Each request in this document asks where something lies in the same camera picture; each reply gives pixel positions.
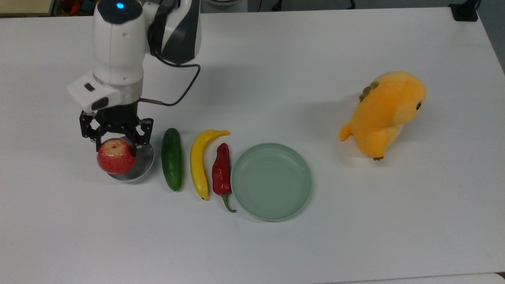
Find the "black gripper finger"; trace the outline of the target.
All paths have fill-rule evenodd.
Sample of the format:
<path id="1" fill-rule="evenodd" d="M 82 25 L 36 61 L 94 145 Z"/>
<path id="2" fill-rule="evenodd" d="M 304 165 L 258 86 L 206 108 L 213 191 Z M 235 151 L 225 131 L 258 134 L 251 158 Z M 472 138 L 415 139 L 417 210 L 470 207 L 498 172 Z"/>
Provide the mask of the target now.
<path id="1" fill-rule="evenodd" d="M 135 118 L 125 124 L 125 136 L 132 144 L 132 156 L 137 156 L 137 150 L 150 144 L 152 136 L 153 119 Z"/>
<path id="2" fill-rule="evenodd" d="M 97 113 L 87 113 L 82 111 L 80 114 L 80 129 L 82 137 L 88 138 L 95 144 L 96 153 L 99 152 L 99 149 L 102 145 L 102 137 L 104 135 L 104 129 L 102 128 L 102 124 L 98 120 L 96 120 Z M 97 128 L 92 127 L 92 122 L 95 121 L 99 124 Z"/>

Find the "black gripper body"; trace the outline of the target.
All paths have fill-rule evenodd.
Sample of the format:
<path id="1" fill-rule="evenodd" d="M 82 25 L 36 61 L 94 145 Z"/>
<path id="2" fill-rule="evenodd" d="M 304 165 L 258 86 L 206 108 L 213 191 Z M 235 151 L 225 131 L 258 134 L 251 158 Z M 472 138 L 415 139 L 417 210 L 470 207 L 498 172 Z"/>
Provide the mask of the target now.
<path id="1" fill-rule="evenodd" d="M 100 127 L 111 133 L 136 133 L 138 122 L 138 102 L 104 108 L 96 113 L 95 120 Z"/>

